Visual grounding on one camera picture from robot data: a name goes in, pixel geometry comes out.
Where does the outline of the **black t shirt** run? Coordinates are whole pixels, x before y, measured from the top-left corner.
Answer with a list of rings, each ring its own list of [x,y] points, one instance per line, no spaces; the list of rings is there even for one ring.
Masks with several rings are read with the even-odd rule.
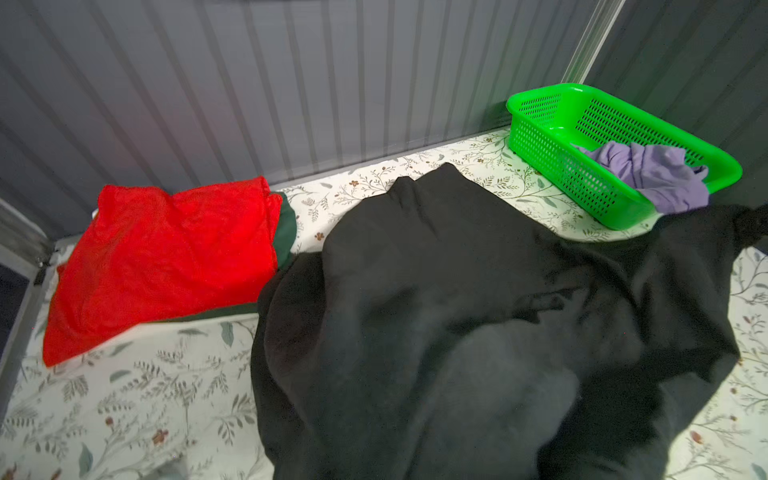
[[[659,479],[739,356],[730,275],[765,208],[564,239],[445,164],[349,210],[262,290],[278,479]]]

